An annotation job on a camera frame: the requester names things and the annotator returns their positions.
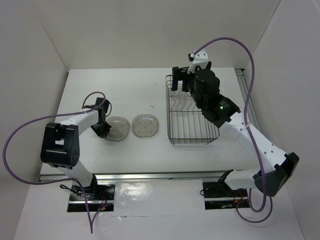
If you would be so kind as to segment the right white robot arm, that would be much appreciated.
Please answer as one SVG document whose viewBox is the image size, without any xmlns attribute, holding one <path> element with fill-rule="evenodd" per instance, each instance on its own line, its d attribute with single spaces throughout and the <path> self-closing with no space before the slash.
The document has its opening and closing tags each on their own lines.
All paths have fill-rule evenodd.
<svg viewBox="0 0 320 240">
<path fill-rule="evenodd" d="M 278 148 L 249 123 L 246 113 L 220 93 L 220 79 L 210 67 L 210 63 L 196 66 L 191 73 L 188 67 L 173 67 L 171 89 L 177 91 L 182 83 L 182 91 L 190 94 L 204 118 L 257 157 L 260 167 L 228 170 L 219 179 L 218 190 L 223 196 L 230 196 L 238 189 L 258 189 L 274 197 L 293 175 L 300 158 Z"/>
</svg>

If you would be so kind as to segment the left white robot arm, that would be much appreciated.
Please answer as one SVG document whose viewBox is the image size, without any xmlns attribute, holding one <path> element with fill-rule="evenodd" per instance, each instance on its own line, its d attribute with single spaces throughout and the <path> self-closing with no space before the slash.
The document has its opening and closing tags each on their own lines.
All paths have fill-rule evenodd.
<svg viewBox="0 0 320 240">
<path fill-rule="evenodd" d="M 60 170 L 68 178 L 79 181 L 77 185 L 82 186 L 80 192 L 88 200 L 97 197 L 99 187 L 96 176 L 80 161 L 80 135 L 92 129 L 99 138 L 105 139 L 112 128 L 106 122 L 111 108 L 110 101 L 98 97 L 94 105 L 82 106 L 82 114 L 45 126 L 41 161 Z"/>
</svg>

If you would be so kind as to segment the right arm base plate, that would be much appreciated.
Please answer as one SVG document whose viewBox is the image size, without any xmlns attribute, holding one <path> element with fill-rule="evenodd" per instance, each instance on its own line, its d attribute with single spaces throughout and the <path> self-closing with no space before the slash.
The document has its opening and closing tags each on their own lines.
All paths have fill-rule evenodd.
<svg viewBox="0 0 320 240">
<path fill-rule="evenodd" d="M 202 180 L 202 190 L 199 194 L 204 197 L 206 210 L 222 210 L 249 208 L 248 192 L 244 188 L 232 190 L 225 179 L 230 171 L 215 178 Z"/>
</svg>

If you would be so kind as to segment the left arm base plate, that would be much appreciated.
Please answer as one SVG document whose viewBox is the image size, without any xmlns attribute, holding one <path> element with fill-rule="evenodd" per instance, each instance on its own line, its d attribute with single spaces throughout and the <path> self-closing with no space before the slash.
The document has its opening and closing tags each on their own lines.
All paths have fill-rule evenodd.
<svg viewBox="0 0 320 240">
<path fill-rule="evenodd" d="M 101 208 L 102 212 L 114 211 L 115 184 L 98 185 L 96 193 L 85 190 L 85 195 L 77 185 L 67 187 L 64 184 L 59 186 L 63 190 L 68 190 L 68 213 L 86 212 L 85 195 L 87 197 L 88 209 L 90 212 L 96 212 Z"/>
</svg>

